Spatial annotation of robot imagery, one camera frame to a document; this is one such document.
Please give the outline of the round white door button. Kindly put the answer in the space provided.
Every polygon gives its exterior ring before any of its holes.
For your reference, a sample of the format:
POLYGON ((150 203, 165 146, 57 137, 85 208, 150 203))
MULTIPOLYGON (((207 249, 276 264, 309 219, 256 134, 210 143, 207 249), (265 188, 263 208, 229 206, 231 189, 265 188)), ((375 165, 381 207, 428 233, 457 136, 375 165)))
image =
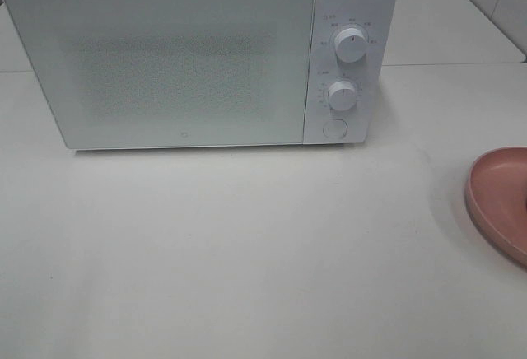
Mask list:
POLYGON ((323 126, 323 134, 332 140, 341 140, 347 135, 347 123, 342 119, 331 119, 323 126))

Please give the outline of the pink round plate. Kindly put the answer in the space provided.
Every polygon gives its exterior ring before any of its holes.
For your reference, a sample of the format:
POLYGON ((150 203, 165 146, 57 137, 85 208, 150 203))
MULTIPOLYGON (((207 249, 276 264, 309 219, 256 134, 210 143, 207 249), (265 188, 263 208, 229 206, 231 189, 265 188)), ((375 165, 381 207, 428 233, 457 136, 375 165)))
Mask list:
POLYGON ((502 147, 482 154, 469 169, 464 197, 482 236, 526 268, 526 148, 502 147))

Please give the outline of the white microwave door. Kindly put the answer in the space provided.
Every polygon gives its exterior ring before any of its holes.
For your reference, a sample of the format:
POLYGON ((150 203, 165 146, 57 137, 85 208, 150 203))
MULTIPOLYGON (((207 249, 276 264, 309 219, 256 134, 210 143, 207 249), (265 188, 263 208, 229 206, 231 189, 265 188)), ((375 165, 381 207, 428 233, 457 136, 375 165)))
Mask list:
POLYGON ((302 141, 314 0, 6 0, 67 147, 302 141))

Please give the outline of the lower white timer knob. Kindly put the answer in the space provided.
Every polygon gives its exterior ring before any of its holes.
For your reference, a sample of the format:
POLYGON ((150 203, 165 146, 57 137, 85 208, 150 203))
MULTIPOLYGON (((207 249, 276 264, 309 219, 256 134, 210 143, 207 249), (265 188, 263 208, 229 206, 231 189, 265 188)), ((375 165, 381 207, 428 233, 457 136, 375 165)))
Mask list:
POLYGON ((357 87, 347 81, 333 83, 328 89, 328 103, 332 110, 344 112, 357 103, 357 87))

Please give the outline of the upper white power knob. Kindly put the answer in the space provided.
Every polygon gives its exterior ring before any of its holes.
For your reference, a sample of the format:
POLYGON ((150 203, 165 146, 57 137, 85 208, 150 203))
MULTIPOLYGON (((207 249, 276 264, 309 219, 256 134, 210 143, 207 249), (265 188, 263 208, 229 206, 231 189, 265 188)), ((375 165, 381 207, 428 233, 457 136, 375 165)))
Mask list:
POLYGON ((335 34, 333 46, 340 62, 355 63, 366 54, 368 35, 360 26, 349 26, 335 34))

